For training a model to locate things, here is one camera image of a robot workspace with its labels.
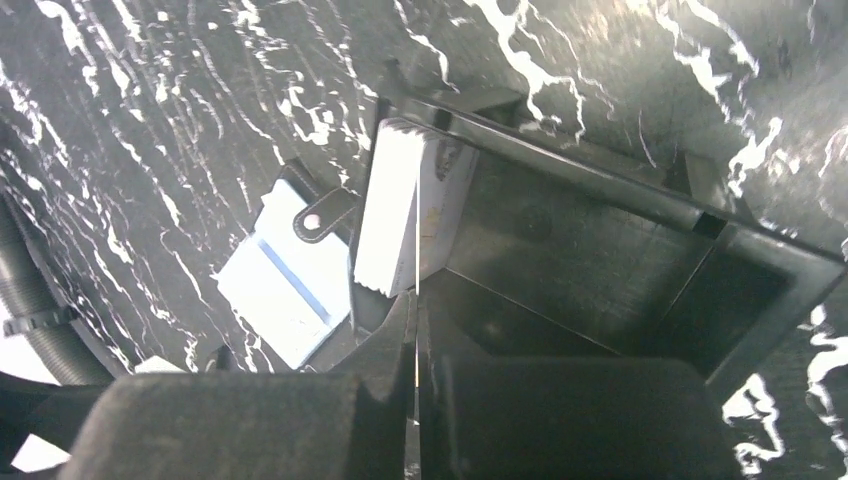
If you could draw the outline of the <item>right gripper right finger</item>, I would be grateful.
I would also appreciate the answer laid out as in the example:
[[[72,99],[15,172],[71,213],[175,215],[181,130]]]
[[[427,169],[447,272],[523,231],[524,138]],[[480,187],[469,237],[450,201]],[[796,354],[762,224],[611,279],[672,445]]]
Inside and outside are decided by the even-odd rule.
[[[718,407],[666,359],[475,352],[450,311],[419,309],[426,479],[737,479]]]

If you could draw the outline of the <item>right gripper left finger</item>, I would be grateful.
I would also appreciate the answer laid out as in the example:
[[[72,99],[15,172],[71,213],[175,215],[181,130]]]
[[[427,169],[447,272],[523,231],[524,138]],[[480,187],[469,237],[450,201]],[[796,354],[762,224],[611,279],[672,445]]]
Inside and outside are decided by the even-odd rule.
[[[62,479],[400,479],[417,299],[325,373],[145,374],[98,399]]]

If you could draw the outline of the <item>black plastic tray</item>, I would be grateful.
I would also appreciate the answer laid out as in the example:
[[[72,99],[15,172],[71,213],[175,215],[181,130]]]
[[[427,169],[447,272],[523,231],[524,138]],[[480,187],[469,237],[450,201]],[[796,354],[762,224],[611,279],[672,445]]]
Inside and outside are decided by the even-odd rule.
[[[413,86],[382,65],[377,120],[397,116],[481,159],[432,312],[500,354],[618,354],[693,366],[729,397],[845,277],[836,254],[760,226],[714,181],[561,150],[519,132],[520,95]]]

